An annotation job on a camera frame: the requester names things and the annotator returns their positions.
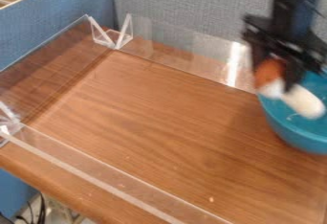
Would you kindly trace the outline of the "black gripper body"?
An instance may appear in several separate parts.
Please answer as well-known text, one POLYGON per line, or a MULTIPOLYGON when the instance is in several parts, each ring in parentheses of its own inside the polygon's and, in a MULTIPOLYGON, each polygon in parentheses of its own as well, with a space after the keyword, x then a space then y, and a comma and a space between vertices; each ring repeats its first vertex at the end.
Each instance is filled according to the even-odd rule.
POLYGON ((244 15, 243 39, 259 40, 270 55, 282 59, 299 58, 306 71, 319 73, 327 61, 327 41, 312 31, 318 11, 318 0, 272 0, 271 14, 244 15))

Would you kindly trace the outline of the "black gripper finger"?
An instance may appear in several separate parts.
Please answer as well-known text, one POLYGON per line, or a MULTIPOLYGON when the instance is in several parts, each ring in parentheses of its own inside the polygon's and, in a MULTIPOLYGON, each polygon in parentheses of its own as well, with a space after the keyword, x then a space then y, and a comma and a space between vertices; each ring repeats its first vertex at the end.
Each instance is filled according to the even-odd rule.
POLYGON ((299 83, 306 74, 306 66, 302 60, 294 56, 286 59, 284 65, 284 91, 288 92, 292 86, 299 83))
POLYGON ((252 56, 252 74, 255 80, 262 80, 262 70, 260 65, 268 59, 270 50, 266 45, 259 40, 252 40, 250 42, 251 46, 251 56, 252 56))

